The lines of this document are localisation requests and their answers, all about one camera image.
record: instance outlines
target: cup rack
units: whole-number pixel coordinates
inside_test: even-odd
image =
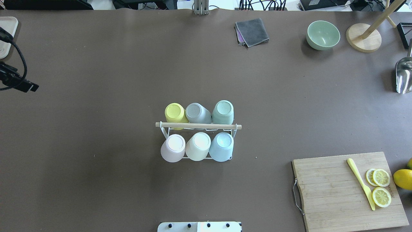
[[[196,128],[205,129],[205,131],[216,131],[216,130],[223,130],[223,131],[230,131],[230,135],[232,138],[235,137],[236,131],[242,129],[242,125],[238,124],[201,124],[201,123],[164,123],[162,121],[156,122],[156,127],[160,127],[164,137],[167,139],[171,133],[173,128],[183,128],[186,130],[194,130]]]

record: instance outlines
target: yellow knife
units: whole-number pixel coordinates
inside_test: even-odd
[[[363,182],[362,177],[359,174],[358,168],[356,167],[356,164],[353,161],[353,159],[349,158],[348,159],[348,164],[349,164],[349,167],[351,167],[351,169],[352,169],[353,173],[355,174],[356,178],[358,179],[360,185],[362,186],[363,191],[365,192],[366,197],[368,198],[370,207],[372,208],[372,210],[375,210],[375,202],[373,201],[373,198],[372,198],[372,192],[371,192],[370,188],[368,186],[366,186],[365,183]]]

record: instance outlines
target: white tray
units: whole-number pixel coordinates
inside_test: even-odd
[[[14,17],[0,17],[0,27],[10,33],[13,37],[16,33],[18,24],[19,21]],[[11,44],[0,41],[0,59],[5,58],[9,54],[10,47]]]

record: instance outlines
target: metal scoop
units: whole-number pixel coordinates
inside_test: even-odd
[[[409,41],[408,56],[396,63],[396,91],[398,93],[412,92],[412,39]]]

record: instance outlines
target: cutting board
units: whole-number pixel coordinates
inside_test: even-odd
[[[392,196],[386,208],[372,211],[368,199],[350,169],[352,158],[367,186],[366,171],[381,168],[391,176],[385,187]],[[349,232],[409,225],[383,152],[293,160],[307,232]]]

